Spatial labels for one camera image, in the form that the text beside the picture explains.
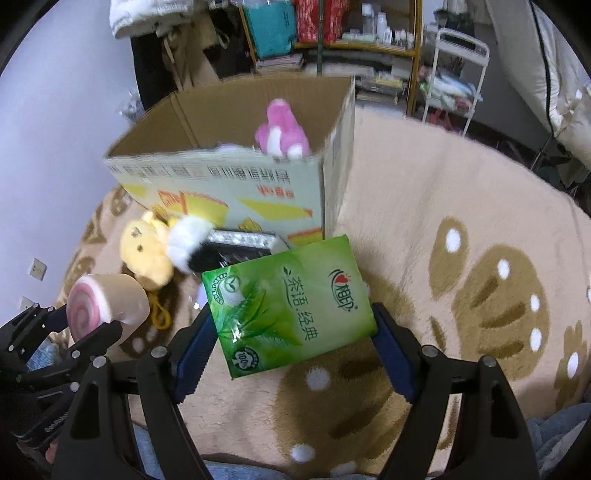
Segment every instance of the white fluffy pom-pom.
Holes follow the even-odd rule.
[[[166,254],[173,265],[183,273],[191,273],[189,259],[212,232],[214,224],[202,218],[181,218],[168,233]]]

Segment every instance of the pink plush toy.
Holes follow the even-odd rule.
[[[278,98],[267,108],[268,124],[255,133],[261,151],[274,157],[302,158],[310,155],[310,144],[304,129],[298,125],[289,104]]]

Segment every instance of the wall socket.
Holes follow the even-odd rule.
[[[43,263],[41,260],[33,258],[33,265],[31,266],[29,275],[33,278],[36,278],[39,281],[43,281],[43,277],[45,277],[46,271],[47,265],[45,265],[45,263]]]
[[[27,310],[29,307],[32,307],[33,305],[35,305],[34,301],[32,301],[31,299],[28,299],[26,297],[21,297],[21,306],[20,306],[21,312],[24,312],[25,310]]]

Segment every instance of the white rolling cart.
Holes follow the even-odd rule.
[[[442,35],[445,35],[447,38],[444,40],[441,38]],[[460,40],[464,40],[470,44],[475,46],[474,50],[471,50],[466,47],[462,47],[455,43],[449,41],[449,38],[458,38]],[[435,40],[435,56],[433,58],[433,69],[431,72],[431,80],[429,81],[429,89],[427,94],[425,95],[425,112],[423,113],[423,123],[427,120],[427,113],[429,111],[429,107],[432,106],[433,108],[439,110],[448,111],[442,103],[441,100],[433,98],[431,96],[431,90],[433,88],[433,80],[435,79],[435,72],[437,71],[437,61],[439,59],[439,52],[444,51],[449,53],[450,55],[454,55],[456,57],[461,57],[467,61],[472,63],[476,63],[482,67],[482,73],[480,74],[480,81],[478,82],[478,88],[476,89],[476,96],[474,101],[472,102],[472,106],[467,112],[462,112],[460,110],[454,111],[454,113],[458,115],[462,115],[467,118],[466,126],[462,132],[462,136],[466,136],[466,132],[468,130],[468,125],[470,125],[470,121],[474,116],[474,110],[476,109],[476,104],[478,103],[478,97],[480,96],[480,89],[482,88],[482,82],[484,81],[484,75],[486,73],[486,67],[488,66],[488,60],[490,56],[490,51],[488,45],[480,40],[477,40],[474,37],[466,35],[465,33],[458,32],[455,30],[450,30],[449,28],[441,28],[437,32],[437,38]]]

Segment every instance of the yellow plush toy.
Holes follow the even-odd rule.
[[[127,224],[121,235],[121,260],[146,291],[159,290],[173,277],[174,267],[166,255],[167,243],[168,226],[153,212]]]

